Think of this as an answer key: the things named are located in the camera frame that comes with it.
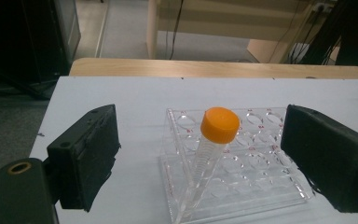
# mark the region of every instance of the black cable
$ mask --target black cable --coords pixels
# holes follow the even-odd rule
[[[168,54],[168,31],[171,27],[171,0],[168,0],[168,19],[167,19],[167,30],[165,32],[165,51],[164,51],[164,59],[167,59]]]
[[[327,65],[328,62],[330,61],[330,56],[333,53],[333,50],[338,46],[340,42],[340,38],[338,39],[338,41],[336,42],[336,44],[334,46],[330,46],[327,50],[327,52],[324,54],[324,60],[322,62],[322,65]]]
[[[298,45],[298,43],[295,43],[295,45],[293,46],[292,53],[289,53],[289,54],[287,55],[287,57],[289,58],[290,64],[293,64],[293,63],[294,63],[294,61],[293,61],[293,56],[295,56],[295,51],[296,51],[297,45]]]
[[[272,57],[274,56],[274,53],[275,53],[275,51],[277,50],[279,43],[281,43],[281,41],[283,40],[283,38],[287,35],[287,33],[289,33],[290,28],[292,28],[293,21],[295,20],[295,16],[296,16],[296,14],[297,14],[299,5],[300,5],[300,1],[297,1],[296,10],[295,10],[295,13],[293,14],[292,19],[290,20],[289,27],[287,28],[286,32],[284,32],[284,34],[281,36],[281,38],[278,40],[278,43],[277,43],[277,45],[275,46],[275,49],[272,51],[271,57],[269,57],[269,60],[268,60],[269,63],[271,62],[271,59],[272,59]]]
[[[322,64],[326,52],[334,46],[343,29],[351,19],[351,9],[357,5],[358,1],[345,0],[337,1],[335,6],[324,21],[315,39],[310,44],[306,55],[301,59],[301,64]]]
[[[180,17],[181,17],[181,15],[182,15],[182,8],[183,8],[183,2],[184,2],[184,1],[185,1],[185,0],[181,0],[179,12],[178,12],[178,16],[177,16],[177,18],[176,18],[175,28],[174,28],[174,30],[173,30],[172,51],[171,51],[170,60],[172,59],[172,56],[173,56],[173,51],[174,51],[174,46],[175,46],[175,39],[176,39],[176,33],[178,32],[179,20],[180,20]]]
[[[324,7],[322,7],[322,6],[318,7],[318,11],[317,11],[317,13],[316,13],[316,15],[315,15],[315,18],[313,19],[313,22],[312,22],[312,24],[311,24],[311,26],[310,26],[310,29],[308,30],[308,32],[307,32],[307,34],[306,34],[306,36],[305,36],[305,38],[304,38],[304,41],[303,41],[302,46],[301,46],[301,48],[300,48],[300,51],[298,52],[297,56],[296,56],[294,59],[292,58],[292,60],[291,60],[292,63],[296,63],[298,57],[299,57],[299,56],[301,55],[301,53],[307,48],[306,43],[307,43],[308,37],[310,37],[310,32],[312,31],[313,27],[314,27],[315,24],[316,24],[316,21],[319,19],[319,17],[321,16],[321,14],[322,14],[323,11],[324,11]]]

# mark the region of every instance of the clear acrylic stand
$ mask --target clear acrylic stand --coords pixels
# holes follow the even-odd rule
[[[305,203],[310,188],[280,148],[285,108],[232,109],[241,121],[200,204],[182,223],[206,223]],[[191,179],[202,110],[167,110],[161,165],[172,223]]]

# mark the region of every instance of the orange cap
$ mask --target orange cap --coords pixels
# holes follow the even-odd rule
[[[230,143],[240,127],[238,116],[229,109],[212,107],[205,111],[201,123],[202,134],[211,142]]]

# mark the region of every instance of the white table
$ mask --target white table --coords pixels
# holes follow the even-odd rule
[[[61,77],[31,157],[93,108],[115,104],[122,149],[91,211],[61,210],[60,222],[170,223],[158,162],[166,108],[310,107],[358,132],[358,80],[185,77]],[[358,223],[322,195],[307,203],[219,223]]]

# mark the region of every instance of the tan circular ring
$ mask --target tan circular ring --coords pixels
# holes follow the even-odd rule
[[[25,171],[31,169],[32,167],[32,164],[28,161],[23,161],[23,162],[19,162],[17,164],[14,164],[12,166],[10,166],[10,168],[8,168],[7,172],[10,174],[10,175],[19,175],[19,174],[22,174],[24,173]]]

